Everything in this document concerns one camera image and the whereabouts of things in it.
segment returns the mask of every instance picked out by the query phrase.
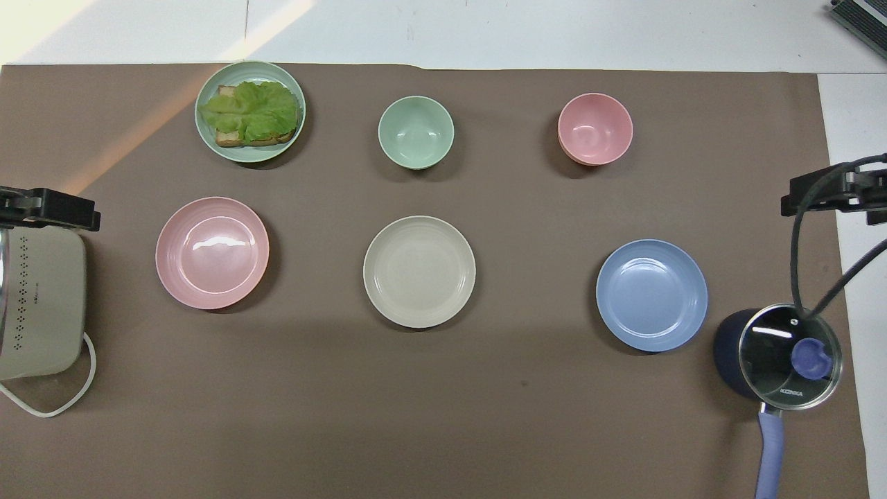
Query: green bowl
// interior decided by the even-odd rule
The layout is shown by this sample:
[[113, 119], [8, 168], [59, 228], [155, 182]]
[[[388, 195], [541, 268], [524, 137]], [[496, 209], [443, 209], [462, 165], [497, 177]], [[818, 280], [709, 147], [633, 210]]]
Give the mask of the green bowl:
[[396, 100], [382, 113], [379, 144], [391, 161], [422, 170], [446, 156], [454, 130], [445, 107], [434, 99], [413, 95]]

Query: lettuce leaf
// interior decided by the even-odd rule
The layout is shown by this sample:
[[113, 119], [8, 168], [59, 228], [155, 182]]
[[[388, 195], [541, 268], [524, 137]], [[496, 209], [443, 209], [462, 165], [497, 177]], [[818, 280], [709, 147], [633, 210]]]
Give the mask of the lettuce leaf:
[[243, 82], [233, 97], [215, 95], [198, 110], [209, 126], [224, 133], [237, 131], [245, 142], [286, 135], [299, 116], [295, 97], [278, 82]]

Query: bread slice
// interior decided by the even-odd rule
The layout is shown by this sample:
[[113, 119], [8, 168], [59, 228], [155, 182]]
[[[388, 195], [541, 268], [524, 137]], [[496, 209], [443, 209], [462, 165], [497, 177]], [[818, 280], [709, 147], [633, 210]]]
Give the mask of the bread slice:
[[[232, 87], [230, 85], [219, 85], [219, 95], [227, 95], [229, 97], [233, 97], [235, 88], [236, 87]], [[293, 138], [294, 133], [295, 130], [290, 130], [284, 135], [272, 135], [269, 139], [266, 140], [253, 140], [252, 142], [244, 142], [243, 140], [240, 140], [240, 134], [236, 130], [229, 132], [221, 132], [216, 130], [216, 143], [221, 147], [273, 146], [275, 144], [284, 144], [286, 142], [289, 142], [289, 140]]]

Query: lavender handle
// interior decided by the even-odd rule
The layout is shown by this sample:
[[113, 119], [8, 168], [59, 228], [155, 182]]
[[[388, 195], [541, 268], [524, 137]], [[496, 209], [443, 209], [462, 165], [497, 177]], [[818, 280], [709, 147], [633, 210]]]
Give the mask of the lavender handle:
[[761, 468], [757, 472], [755, 499], [776, 499], [779, 488], [779, 475], [782, 469], [782, 418], [781, 411], [761, 406], [757, 421], [761, 425], [764, 451], [761, 453]]

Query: black cable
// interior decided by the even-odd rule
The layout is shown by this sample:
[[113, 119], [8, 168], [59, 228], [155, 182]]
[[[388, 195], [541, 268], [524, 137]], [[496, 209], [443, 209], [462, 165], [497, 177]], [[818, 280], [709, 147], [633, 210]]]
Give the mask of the black cable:
[[839, 175], [845, 174], [848, 171], [853, 171], [859, 168], [862, 165], [870, 164], [873, 162], [887, 162], [887, 153], [880, 154], [877, 156], [867, 156], [864, 158], [859, 158], [856, 161], [852, 162], [844, 162], [835, 165], [835, 167], [822, 177], [817, 180], [807, 193], [804, 194], [804, 197], [801, 198], [801, 202], [797, 206], [797, 214], [795, 215], [795, 223], [791, 228], [791, 256], [789, 261], [789, 273], [791, 278], [791, 296], [795, 304], [795, 310], [797, 312], [798, 317], [802, 320], [807, 320], [821, 313], [826, 306], [831, 302], [831, 300], [837, 296], [838, 292], [850, 281], [863, 267], [868, 265], [875, 257], [880, 255], [884, 250], [887, 250], [887, 240], [882, 241], [880, 244], [871, 249], [865, 256], [863, 256], [858, 262], [853, 264], [850, 270], [847, 271], [844, 275], [841, 276], [841, 279], [835, 283], [834, 286], [826, 293], [826, 296], [820, 300], [820, 302], [816, 305], [816, 308], [813, 309], [810, 313], [804, 312], [804, 307], [801, 303], [801, 290], [798, 284], [797, 278], [797, 244], [798, 238], [801, 234], [801, 220], [804, 218], [804, 213], [810, 208], [810, 205], [813, 199], [819, 194], [820, 190], [829, 182], [837, 178]]

